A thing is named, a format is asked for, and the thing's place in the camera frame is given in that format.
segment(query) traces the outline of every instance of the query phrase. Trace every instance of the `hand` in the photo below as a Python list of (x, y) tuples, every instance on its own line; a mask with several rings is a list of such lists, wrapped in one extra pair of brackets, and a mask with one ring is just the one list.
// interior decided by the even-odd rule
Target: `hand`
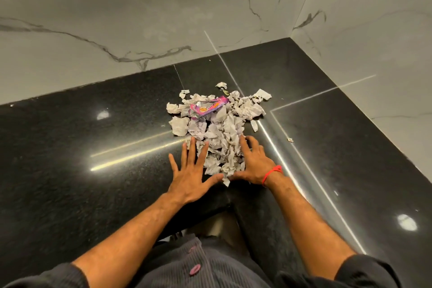
[(222, 181), (223, 174), (215, 174), (203, 181), (203, 166), (206, 160), (209, 143), (206, 142), (201, 149), (201, 153), (195, 164), (195, 138), (191, 138), (189, 153), (187, 152), (186, 142), (181, 146), (181, 170), (178, 170), (174, 156), (169, 154), (169, 162), (171, 163), (174, 177), (168, 188), (168, 193), (172, 193), (177, 198), (180, 198), (182, 203), (187, 204), (200, 199), (213, 185)]
[[(252, 146), (252, 151), (249, 149), (246, 139), (249, 140)], [(252, 136), (240, 137), (241, 151), (245, 156), (246, 170), (235, 172), (229, 179), (243, 179), (250, 183), (261, 184), (264, 176), (273, 169), (276, 164), (269, 159), (264, 153), (264, 147), (260, 146), (257, 139)]]

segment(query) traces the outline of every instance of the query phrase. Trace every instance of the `right hand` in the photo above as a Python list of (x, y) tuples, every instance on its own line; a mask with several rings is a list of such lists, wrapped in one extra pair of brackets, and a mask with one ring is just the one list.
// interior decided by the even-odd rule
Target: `right hand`
[[(249, 149), (246, 139), (251, 143)], [(229, 178), (230, 180), (243, 179), (254, 184), (262, 184), (264, 176), (273, 169), (276, 164), (264, 153), (264, 147), (260, 146), (257, 139), (252, 136), (240, 136), (241, 151), (245, 156), (246, 169), (237, 171)]]

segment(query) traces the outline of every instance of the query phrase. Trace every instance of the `pile of paper scraps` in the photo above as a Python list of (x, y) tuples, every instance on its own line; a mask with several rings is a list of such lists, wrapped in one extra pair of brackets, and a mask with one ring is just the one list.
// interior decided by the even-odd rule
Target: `pile of paper scraps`
[(166, 110), (170, 114), (180, 114), (174, 116), (169, 122), (172, 133), (180, 137), (189, 133), (197, 140), (197, 153), (201, 152), (206, 141), (209, 141), (209, 150), (204, 167), (205, 174), (214, 175), (224, 173), (223, 183), (228, 186), (228, 176), (235, 171), (245, 169), (243, 154), (240, 149), (239, 135), (242, 134), (246, 121), (250, 121), (254, 132), (258, 130), (258, 123), (253, 118), (265, 115), (266, 112), (259, 105), (264, 100), (269, 100), (271, 94), (259, 89), (256, 94), (248, 97), (240, 97), (238, 91), (229, 93), (226, 91), (226, 83), (220, 82), (216, 85), (227, 96), (229, 103), (212, 113), (201, 117), (195, 117), (190, 111), (190, 106), (198, 102), (208, 102), (215, 99), (215, 95), (204, 96), (199, 94), (190, 95), (190, 99), (185, 99), (189, 90), (182, 90), (180, 97), (182, 104), (166, 105)]

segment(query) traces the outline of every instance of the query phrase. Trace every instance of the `marble wall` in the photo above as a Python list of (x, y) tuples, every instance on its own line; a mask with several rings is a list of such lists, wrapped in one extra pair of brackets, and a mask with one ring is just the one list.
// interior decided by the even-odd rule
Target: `marble wall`
[(432, 180), (432, 0), (306, 0), (291, 36)]
[(0, 104), (289, 36), (305, 0), (0, 0)]

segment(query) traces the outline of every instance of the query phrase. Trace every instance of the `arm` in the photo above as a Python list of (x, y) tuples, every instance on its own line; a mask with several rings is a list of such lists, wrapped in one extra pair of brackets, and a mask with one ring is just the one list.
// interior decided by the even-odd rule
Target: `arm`
[(104, 241), (83, 254), (73, 264), (85, 274), (90, 288), (124, 288), (138, 270), (168, 221), (190, 202), (201, 198), (223, 175), (216, 174), (202, 182), (208, 143), (195, 164), (195, 139), (191, 139), (189, 155), (182, 146), (181, 170), (169, 155), (173, 182), (168, 192)]
[[(247, 139), (252, 151), (246, 139), (240, 138), (246, 170), (234, 173), (231, 179), (245, 179), (261, 184), (264, 175), (275, 164), (266, 157), (264, 148), (255, 138), (249, 136)], [(325, 223), (289, 177), (272, 172), (267, 177), (265, 186), (278, 202), (309, 274), (333, 280), (343, 262), (356, 253)]]

